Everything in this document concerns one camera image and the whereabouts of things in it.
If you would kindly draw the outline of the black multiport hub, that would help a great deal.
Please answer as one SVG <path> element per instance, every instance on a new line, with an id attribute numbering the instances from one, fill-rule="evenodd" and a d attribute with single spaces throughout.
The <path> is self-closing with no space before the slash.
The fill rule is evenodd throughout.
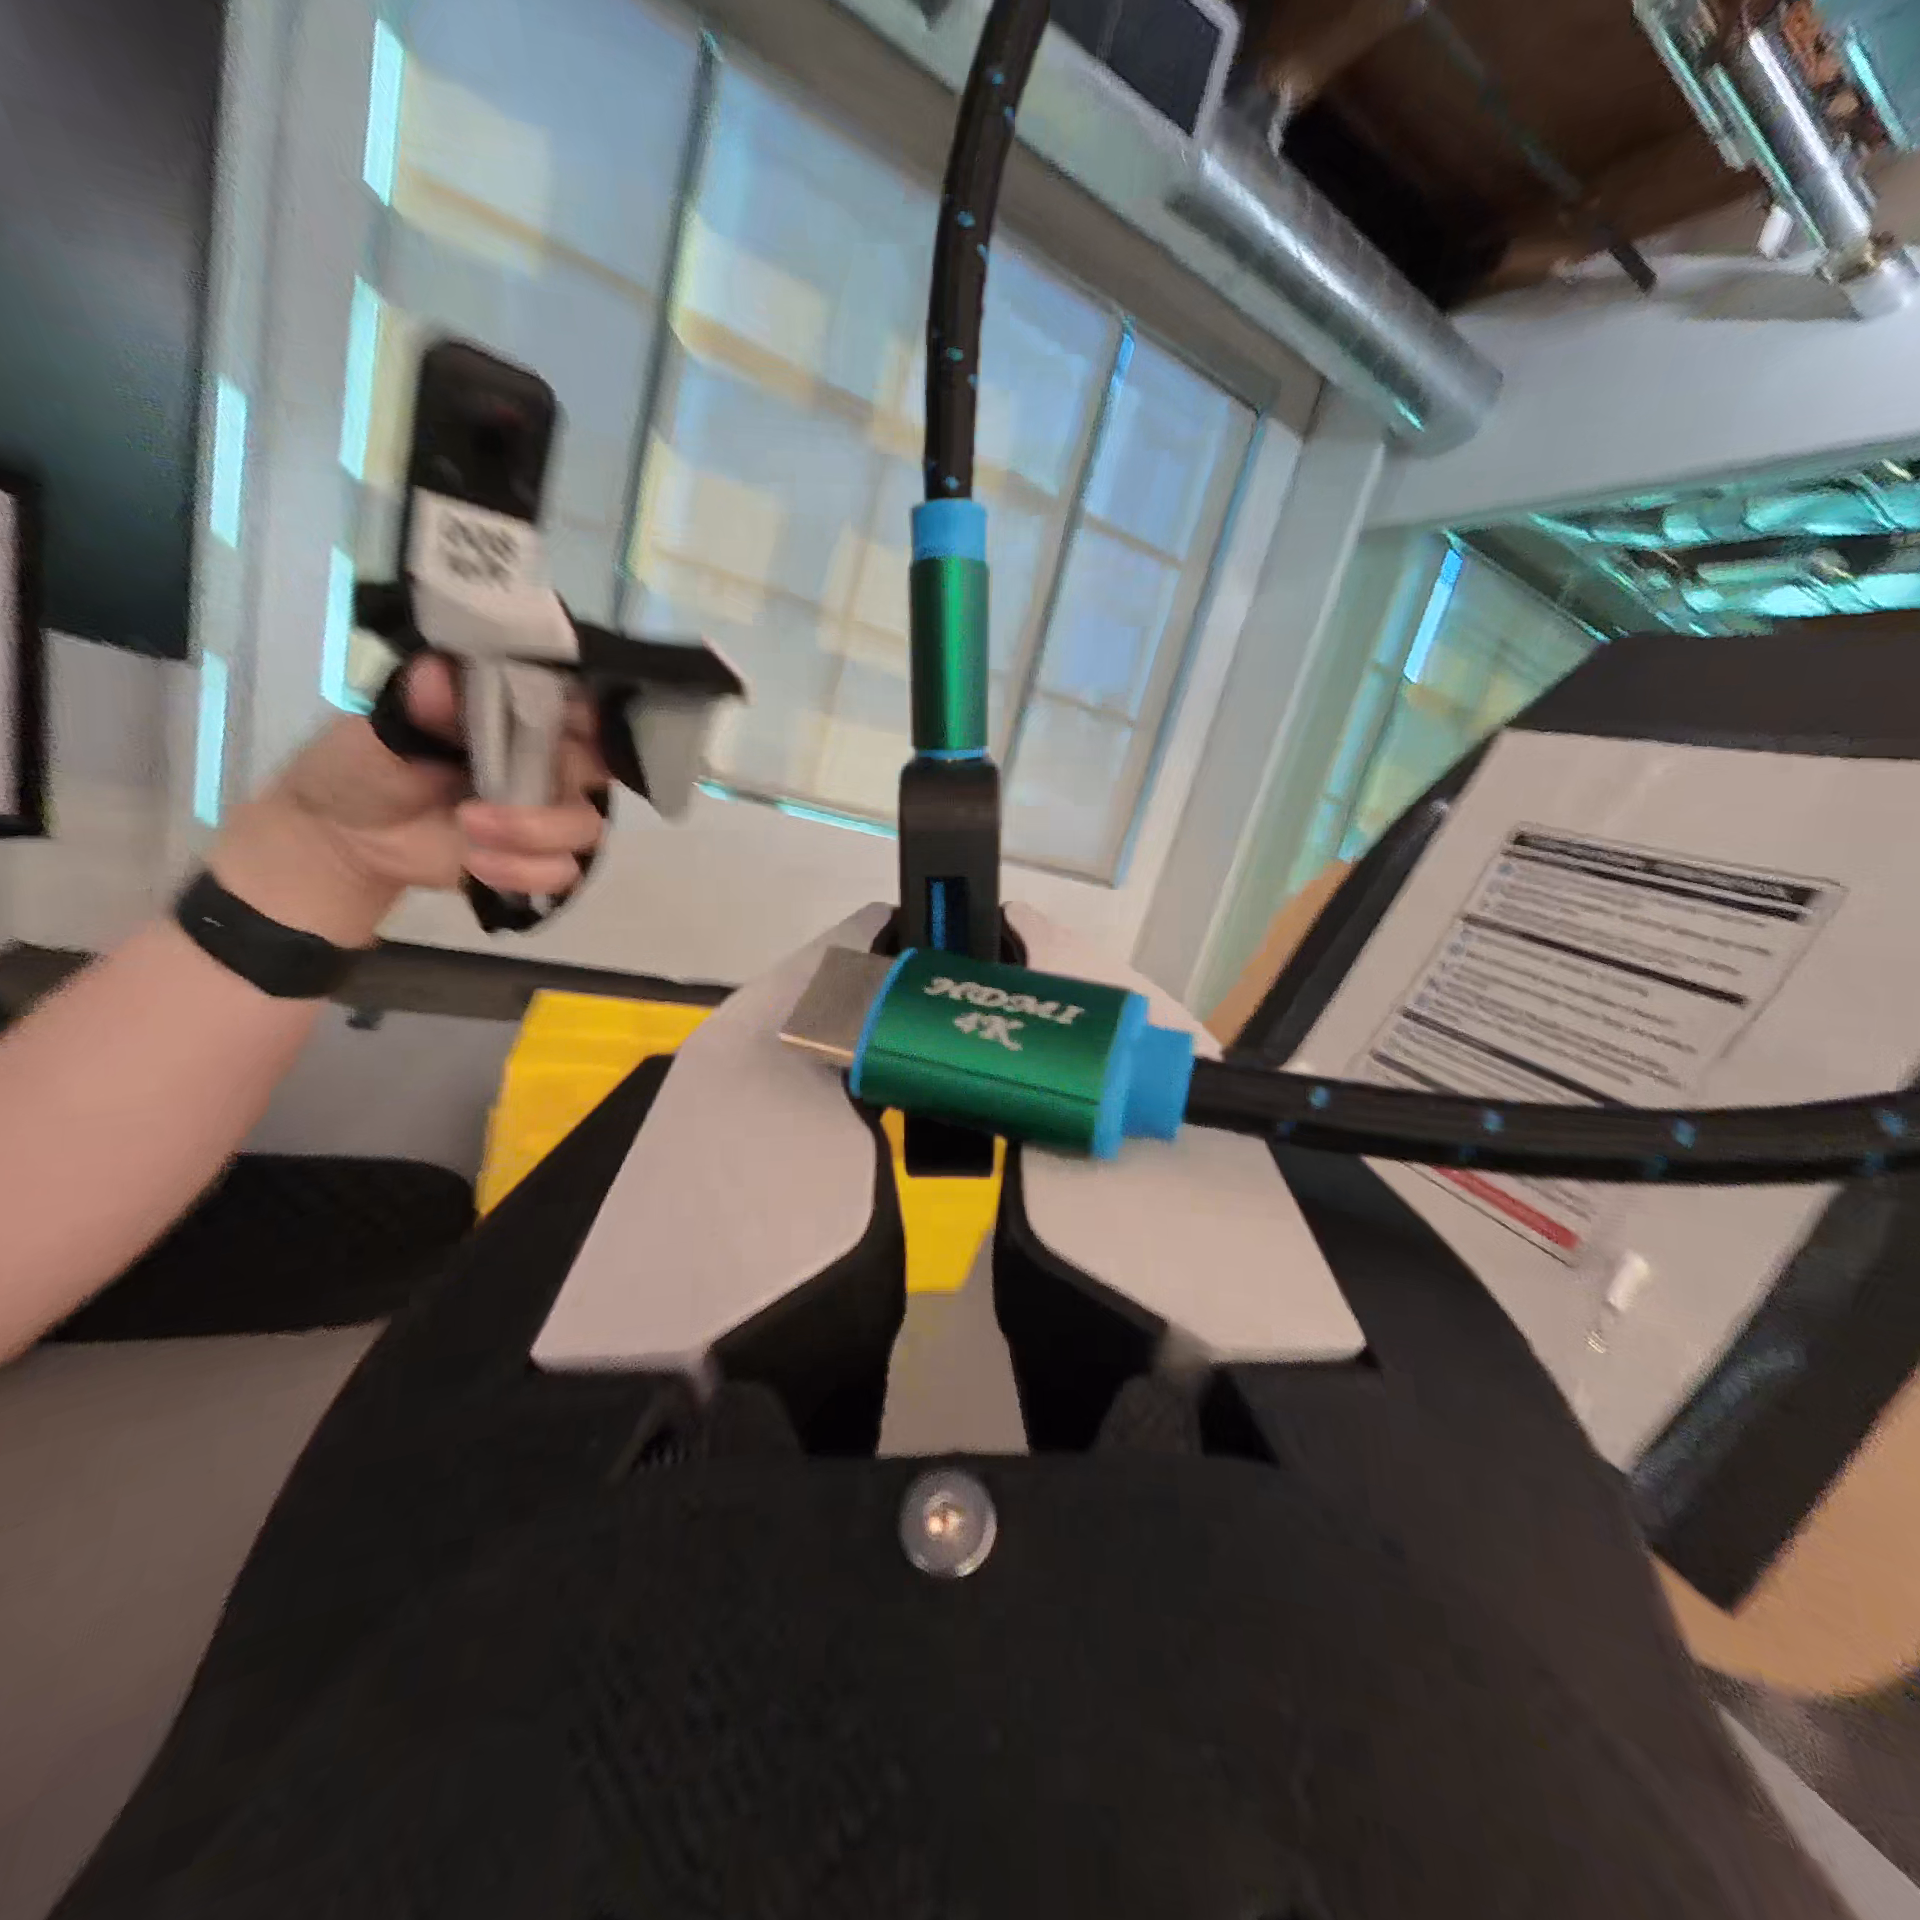
<path id="1" fill-rule="evenodd" d="M 918 756 L 898 787 L 897 944 L 1002 960 L 1002 778 L 993 756 Z"/>

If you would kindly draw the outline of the wooden framed sign board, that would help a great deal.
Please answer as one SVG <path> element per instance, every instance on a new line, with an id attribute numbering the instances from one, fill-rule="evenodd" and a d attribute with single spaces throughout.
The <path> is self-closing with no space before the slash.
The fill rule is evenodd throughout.
<path id="1" fill-rule="evenodd" d="M 1279 1065 L 1305 1043 L 1406 890 L 1485 754 L 1502 738 L 1565 750 L 1576 736 L 1655 748 L 1774 753 L 1838 774 L 1917 774 L 1917 620 L 1849 615 L 1742 638 L 1640 636 L 1602 644 L 1490 744 L 1394 807 L 1334 888 L 1248 1015 L 1230 1059 Z M 1339 1156 L 1269 1136 L 1280 1177 L 1353 1307 L 1365 1352 L 1345 1362 L 1227 1370 L 1207 1439 L 1273 1457 L 1433 1576 L 1478 1596 L 1499 1632 L 1621 1726 L 1713 1715 L 1713 1674 L 1832 1652 L 1840 1680 L 1776 1694 L 1855 1702 L 1917 1690 L 1917 1169 L 1845 1184 L 1760 1304 L 1655 1432 L 1654 1470 L 1594 1450 L 1546 1347 L 1488 1288 L 1488 1225 L 1469 1250 L 1405 1195 L 1429 1169 Z"/>

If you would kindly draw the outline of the black wristband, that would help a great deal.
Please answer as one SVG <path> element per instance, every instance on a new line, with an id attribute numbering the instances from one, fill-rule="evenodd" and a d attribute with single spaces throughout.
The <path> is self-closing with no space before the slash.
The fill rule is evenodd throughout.
<path id="1" fill-rule="evenodd" d="M 176 897 L 175 924 L 217 969 L 277 1002 L 329 999 L 371 951 L 275 922 L 207 870 Z"/>

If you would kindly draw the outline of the laminated instruction sheet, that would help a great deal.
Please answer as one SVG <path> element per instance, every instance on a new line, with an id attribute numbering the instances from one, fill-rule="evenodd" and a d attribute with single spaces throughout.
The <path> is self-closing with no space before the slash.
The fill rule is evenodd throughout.
<path id="1" fill-rule="evenodd" d="M 1289 1068 L 1691 1114 L 1912 1084 L 1917 802 L 1912 759 L 1507 732 Z M 1369 1169 L 1621 1470 L 1840 1194 Z"/>

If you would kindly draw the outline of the black framed wall picture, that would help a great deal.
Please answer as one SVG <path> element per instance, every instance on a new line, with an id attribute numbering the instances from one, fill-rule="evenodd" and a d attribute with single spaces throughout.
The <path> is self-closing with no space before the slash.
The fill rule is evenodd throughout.
<path id="1" fill-rule="evenodd" d="M 37 478 L 2 470 L 2 836 L 46 839 L 50 668 L 43 626 L 43 506 Z"/>

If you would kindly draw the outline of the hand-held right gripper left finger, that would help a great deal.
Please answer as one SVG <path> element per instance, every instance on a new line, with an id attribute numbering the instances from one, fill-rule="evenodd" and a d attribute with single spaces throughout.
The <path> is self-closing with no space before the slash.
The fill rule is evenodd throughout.
<path id="1" fill-rule="evenodd" d="M 782 1043 L 872 903 L 735 991 L 679 1048 L 531 1348 L 547 1375 L 722 1378 L 797 1420 L 874 1420 L 905 1314 L 905 1235 L 875 1123 Z"/>

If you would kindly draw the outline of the person's left hand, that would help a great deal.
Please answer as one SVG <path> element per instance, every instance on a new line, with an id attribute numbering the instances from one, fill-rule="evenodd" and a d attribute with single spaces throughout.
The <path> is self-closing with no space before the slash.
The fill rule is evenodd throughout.
<path id="1" fill-rule="evenodd" d="M 227 816 L 203 867 L 271 922 L 366 950 L 411 891 L 569 894 L 607 839 L 608 791 L 578 700 L 538 807 L 481 801 L 467 768 L 398 756 L 366 716 L 337 716 Z"/>

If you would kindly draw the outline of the narrow window with blinds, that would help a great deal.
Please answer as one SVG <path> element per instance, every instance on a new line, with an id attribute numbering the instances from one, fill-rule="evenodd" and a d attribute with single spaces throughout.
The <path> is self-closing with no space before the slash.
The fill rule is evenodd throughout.
<path id="1" fill-rule="evenodd" d="M 1367 536 L 1339 602 L 1345 665 L 1288 886 L 1362 856 L 1488 735 L 1586 657 L 1606 634 L 1461 534 Z"/>

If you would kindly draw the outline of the yellow plastic bin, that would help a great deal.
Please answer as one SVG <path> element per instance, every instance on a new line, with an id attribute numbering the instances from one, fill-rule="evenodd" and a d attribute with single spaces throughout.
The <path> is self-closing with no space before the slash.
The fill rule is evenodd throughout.
<path id="1" fill-rule="evenodd" d="M 669 1059 L 711 1015 L 669 999 L 538 993 L 496 1087 L 473 1206 L 489 1215 L 642 1064 Z M 955 1295 L 991 1244 L 1003 1150 L 984 1177 L 920 1176 L 905 1164 L 905 1119 L 883 1116 L 904 1215 L 905 1289 Z"/>

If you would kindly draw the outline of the black hdmi cable green plugs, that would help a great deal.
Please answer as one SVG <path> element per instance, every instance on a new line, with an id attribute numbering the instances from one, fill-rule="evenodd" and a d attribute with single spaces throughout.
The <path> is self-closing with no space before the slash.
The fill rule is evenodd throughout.
<path id="1" fill-rule="evenodd" d="M 910 520 L 913 759 L 991 756 L 989 514 L 976 372 L 1006 160 L 1049 8 L 991 6 L 951 134 Z M 1599 1184 L 1776 1186 L 1917 1170 L 1917 1094 L 1783 1110 L 1517 1104 L 1205 1060 L 1144 995 L 962 953 L 831 950 L 782 1032 L 878 1111 L 1109 1161 L 1210 1129 L 1334 1156 Z"/>

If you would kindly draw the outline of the cluster of silver ceiling pipes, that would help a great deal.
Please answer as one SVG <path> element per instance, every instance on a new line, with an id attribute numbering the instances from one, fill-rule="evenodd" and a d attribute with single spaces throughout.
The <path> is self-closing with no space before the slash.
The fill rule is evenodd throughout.
<path id="1" fill-rule="evenodd" d="M 1238 6 L 1213 138 L 1168 209 L 1291 313 L 1405 447 L 1480 432 L 1469 304 L 1763 203 L 1813 319 L 1917 300 L 1882 183 L 1917 162 L 1917 6 Z"/>

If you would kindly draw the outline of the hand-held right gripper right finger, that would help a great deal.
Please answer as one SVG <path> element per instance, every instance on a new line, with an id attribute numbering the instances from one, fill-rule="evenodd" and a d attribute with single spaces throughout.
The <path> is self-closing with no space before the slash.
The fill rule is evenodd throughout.
<path id="1" fill-rule="evenodd" d="M 1365 1334 L 1273 1161 L 1187 1129 L 1117 1160 L 1011 1145 L 993 1306 L 1027 1420 L 1102 1420 L 1139 1377 L 1352 1370 Z"/>

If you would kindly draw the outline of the person's left forearm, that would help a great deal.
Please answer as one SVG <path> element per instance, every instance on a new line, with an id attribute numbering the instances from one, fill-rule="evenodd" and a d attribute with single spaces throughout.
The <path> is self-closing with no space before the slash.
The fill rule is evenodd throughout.
<path id="1" fill-rule="evenodd" d="M 2 1038 L 2 1360 L 143 1258 L 233 1160 L 321 1019 L 158 922 Z"/>

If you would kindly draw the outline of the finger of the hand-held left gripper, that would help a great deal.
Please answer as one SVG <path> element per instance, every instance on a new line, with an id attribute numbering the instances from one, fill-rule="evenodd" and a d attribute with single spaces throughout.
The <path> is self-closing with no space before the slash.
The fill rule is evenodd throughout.
<path id="1" fill-rule="evenodd" d="M 610 700 L 648 688 L 688 702 L 745 702 L 749 681 L 706 641 L 658 641 L 610 628 L 575 628 L 581 680 Z"/>
<path id="2" fill-rule="evenodd" d="M 679 694 L 607 695 L 607 768 L 616 785 L 675 823 L 704 774 L 714 705 Z"/>

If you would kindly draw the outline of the large window with blinds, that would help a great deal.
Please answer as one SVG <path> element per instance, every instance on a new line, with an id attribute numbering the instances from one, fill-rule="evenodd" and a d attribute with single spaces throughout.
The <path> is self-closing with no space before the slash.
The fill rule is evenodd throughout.
<path id="1" fill-rule="evenodd" d="M 905 518 L 939 104 L 831 6 L 230 6 L 189 793 L 211 825 L 375 678 L 419 352 L 562 409 L 549 540 L 594 620 L 719 641 L 711 793 L 851 865 L 905 756 Z M 854 111 L 905 108 L 905 134 Z M 1313 375 L 1205 343 L 1102 209 L 1008 209 L 979 491 L 1015 862 L 1161 876 Z"/>

